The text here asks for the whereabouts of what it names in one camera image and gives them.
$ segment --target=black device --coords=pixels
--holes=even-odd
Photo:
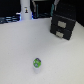
[[[61,38],[69,40],[75,23],[75,7],[69,4],[59,3],[56,11],[53,13],[50,32]]]
[[[0,24],[7,23],[6,19],[4,17],[0,17]]]

